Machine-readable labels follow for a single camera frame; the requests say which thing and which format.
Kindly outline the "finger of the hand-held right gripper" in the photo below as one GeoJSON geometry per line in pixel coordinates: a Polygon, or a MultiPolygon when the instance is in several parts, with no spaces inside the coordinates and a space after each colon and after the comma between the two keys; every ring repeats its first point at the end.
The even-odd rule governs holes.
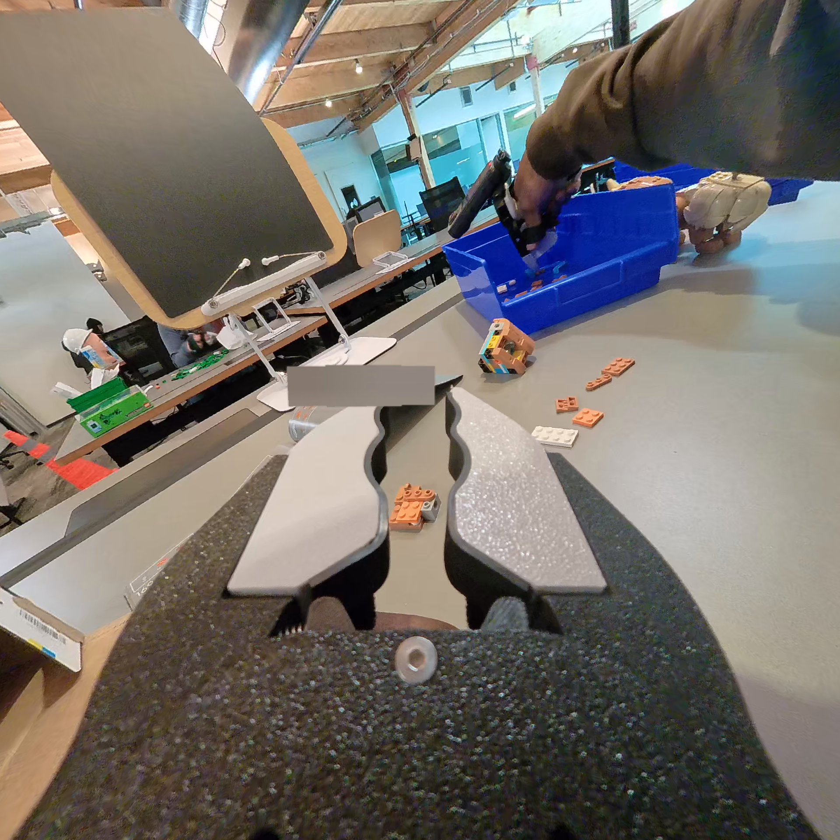
{"type": "Polygon", "coordinates": [[[548,228],[544,232],[544,236],[533,247],[529,246],[527,254],[523,257],[523,261],[529,270],[539,270],[539,260],[557,242],[557,231],[555,227],[548,228]]]}

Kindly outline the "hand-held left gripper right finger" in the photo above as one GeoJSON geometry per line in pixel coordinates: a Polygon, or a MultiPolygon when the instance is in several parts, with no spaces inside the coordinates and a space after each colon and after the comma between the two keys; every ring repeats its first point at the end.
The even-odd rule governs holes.
{"type": "Polygon", "coordinates": [[[545,447],[461,387],[447,394],[445,569],[468,614],[503,596],[601,594],[605,576],[545,447]]]}

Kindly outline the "pile of brown bricks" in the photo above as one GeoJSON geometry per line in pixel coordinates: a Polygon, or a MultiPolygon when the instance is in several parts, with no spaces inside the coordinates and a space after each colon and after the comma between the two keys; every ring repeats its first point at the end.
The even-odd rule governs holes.
{"type": "Polygon", "coordinates": [[[568,278],[568,272],[566,270],[563,272],[563,276],[552,277],[550,269],[551,266],[539,268],[538,270],[526,269],[523,278],[514,278],[508,282],[496,285],[495,292],[497,298],[500,302],[507,303],[518,298],[523,298],[533,291],[539,291],[555,285],[568,278]]]}

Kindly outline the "blue plastic bin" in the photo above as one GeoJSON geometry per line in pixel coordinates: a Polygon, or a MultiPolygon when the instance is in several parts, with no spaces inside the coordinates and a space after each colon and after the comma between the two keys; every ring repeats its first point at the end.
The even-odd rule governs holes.
{"type": "Polygon", "coordinates": [[[445,245],[464,300],[485,319],[507,319],[532,334],[654,286],[678,255],[675,188],[577,196],[565,205],[556,233],[539,267],[566,260],[568,278],[507,303],[496,285],[523,278],[528,267],[501,223],[445,245]]]}
{"type": "MultiPolygon", "coordinates": [[[[614,162],[615,180],[625,183],[639,177],[660,177],[670,180],[677,192],[684,192],[696,185],[704,177],[711,175],[715,169],[702,169],[688,164],[674,164],[660,170],[645,172],[620,161],[614,162]]],[[[811,186],[814,181],[793,178],[768,178],[771,186],[769,206],[794,203],[802,189],[811,186]]]]}

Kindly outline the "orange grey brick assembly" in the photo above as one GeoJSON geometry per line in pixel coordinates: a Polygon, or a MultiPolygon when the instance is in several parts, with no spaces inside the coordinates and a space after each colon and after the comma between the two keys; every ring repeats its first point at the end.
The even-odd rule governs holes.
{"type": "Polygon", "coordinates": [[[422,531],[426,522],[437,519],[440,507],[436,491],[405,483],[396,493],[389,528],[393,531],[422,531]]]}

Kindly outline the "person's right forearm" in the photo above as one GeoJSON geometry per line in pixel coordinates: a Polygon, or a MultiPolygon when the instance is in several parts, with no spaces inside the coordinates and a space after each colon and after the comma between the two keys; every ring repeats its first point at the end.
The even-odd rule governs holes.
{"type": "Polygon", "coordinates": [[[545,179],[614,156],[837,182],[838,2],[694,2],[574,69],[526,154],[545,179]]]}

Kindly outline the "long office desk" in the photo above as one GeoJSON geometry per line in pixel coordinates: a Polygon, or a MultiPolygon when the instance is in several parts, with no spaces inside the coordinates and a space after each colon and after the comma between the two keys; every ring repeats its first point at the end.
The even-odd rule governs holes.
{"type": "MultiPolygon", "coordinates": [[[[482,211],[470,226],[468,232],[485,228],[496,224],[498,217],[491,208],[482,211]]],[[[446,230],[436,232],[429,237],[418,240],[416,243],[403,248],[399,253],[403,254],[405,260],[398,266],[389,266],[387,269],[377,269],[376,266],[360,268],[355,272],[339,278],[320,289],[321,297],[332,309],[341,306],[363,293],[383,286],[395,277],[413,270],[417,266],[429,261],[437,254],[443,252],[443,246],[452,241],[452,237],[446,230]]],[[[288,308],[287,313],[291,316],[313,316],[321,315],[324,310],[318,300],[310,299],[305,303],[298,303],[288,308]]]]}
{"type": "Polygon", "coordinates": [[[181,380],[174,381],[167,378],[155,381],[148,394],[150,407],[145,413],[115,427],[98,438],[90,436],[78,422],[75,422],[62,446],[55,452],[54,460],[58,465],[65,466],[78,458],[93,453],[98,448],[110,445],[137,427],[168,414],[191,397],[205,392],[208,388],[225,381],[259,361],[260,357],[257,352],[246,345],[244,348],[229,351],[220,362],[202,371],[190,374],[181,380]]]}

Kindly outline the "grey desk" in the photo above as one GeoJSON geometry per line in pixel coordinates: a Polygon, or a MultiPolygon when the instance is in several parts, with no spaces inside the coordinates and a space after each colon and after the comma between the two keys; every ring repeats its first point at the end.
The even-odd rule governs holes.
{"type": "MultiPolygon", "coordinates": [[[[557,449],[668,561],[736,673],[765,748],[825,838],[838,838],[838,183],[816,182],[772,206],[717,258],[686,249],[652,289],[535,334],[521,378],[485,380],[487,321],[456,280],[361,330],[397,344],[377,364],[433,364],[514,419],[571,426],[554,400],[603,411],[557,449]],[[583,397],[617,356],[635,366],[583,397]]],[[[53,549],[104,512],[97,494],[162,459],[175,437],[131,467],[2,537],[2,585],[87,634],[128,612],[130,582],[219,509],[280,444],[287,416],[254,397],[233,414],[233,443],[84,541],[53,549]]]]}

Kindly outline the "person's right hand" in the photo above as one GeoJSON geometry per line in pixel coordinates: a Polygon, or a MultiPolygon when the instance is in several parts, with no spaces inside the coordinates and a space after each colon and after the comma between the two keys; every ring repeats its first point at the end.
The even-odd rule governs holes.
{"type": "Polygon", "coordinates": [[[556,215],[581,188],[581,168],[561,178],[542,177],[534,169],[529,155],[521,158],[513,183],[513,192],[521,219],[529,228],[543,223],[543,217],[556,215]]]}

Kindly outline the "black office chair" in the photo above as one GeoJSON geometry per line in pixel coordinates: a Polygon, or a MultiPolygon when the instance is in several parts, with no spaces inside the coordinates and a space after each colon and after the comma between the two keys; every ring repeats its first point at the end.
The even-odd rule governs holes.
{"type": "Polygon", "coordinates": [[[449,219],[466,197],[457,176],[419,193],[433,232],[446,230],[449,219]]]}

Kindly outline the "brown yellow brick assembly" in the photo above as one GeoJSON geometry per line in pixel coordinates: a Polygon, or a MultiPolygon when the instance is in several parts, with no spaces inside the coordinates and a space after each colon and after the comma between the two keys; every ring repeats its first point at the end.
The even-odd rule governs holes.
{"type": "Polygon", "coordinates": [[[495,318],[479,352],[480,369],[488,374],[523,375],[534,341],[511,321],[495,318]]]}

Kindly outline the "tan brick animal figure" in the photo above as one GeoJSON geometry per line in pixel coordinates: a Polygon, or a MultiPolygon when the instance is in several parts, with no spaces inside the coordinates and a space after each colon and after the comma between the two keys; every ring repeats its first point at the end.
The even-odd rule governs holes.
{"type": "Polygon", "coordinates": [[[768,209],[771,193],[762,177],[714,172],[675,195],[680,229],[700,256],[735,248],[743,230],[768,209]]]}

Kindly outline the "scattered green bricks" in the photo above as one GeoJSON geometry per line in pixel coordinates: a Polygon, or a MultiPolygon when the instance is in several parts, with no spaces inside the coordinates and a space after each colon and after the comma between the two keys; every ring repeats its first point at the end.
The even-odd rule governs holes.
{"type": "Polygon", "coordinates": [[[179,368],[171,377],[173,382],[180,381],[187,376],[193,375],[199,371],[204,371],[207,368],[211,368],[222,361],[227,355],[229,351],[227,349],[220,349],[214,352],[211,352],[207,355],[204,355],[201,359],[193,360],[191,363],[179,368]]]}

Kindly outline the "green brick box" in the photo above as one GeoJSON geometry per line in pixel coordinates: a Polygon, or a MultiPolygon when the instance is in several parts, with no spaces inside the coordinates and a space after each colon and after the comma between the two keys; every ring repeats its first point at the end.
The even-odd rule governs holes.
{"type": "Polygon", "coordinates": [[[152,408],[146,394],[137,385],[127,385],[122,378],[68,398],[80,427],[93,438],[99,438],[152,408]]]}

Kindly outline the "silver ventilation duct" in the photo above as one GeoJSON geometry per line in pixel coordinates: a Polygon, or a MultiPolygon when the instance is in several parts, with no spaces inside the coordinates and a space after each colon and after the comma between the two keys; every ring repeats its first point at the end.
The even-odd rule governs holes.
{"type": "Polygon", "coordinates": [[[306,1],[164,1],[255,103],[306,1]]]}

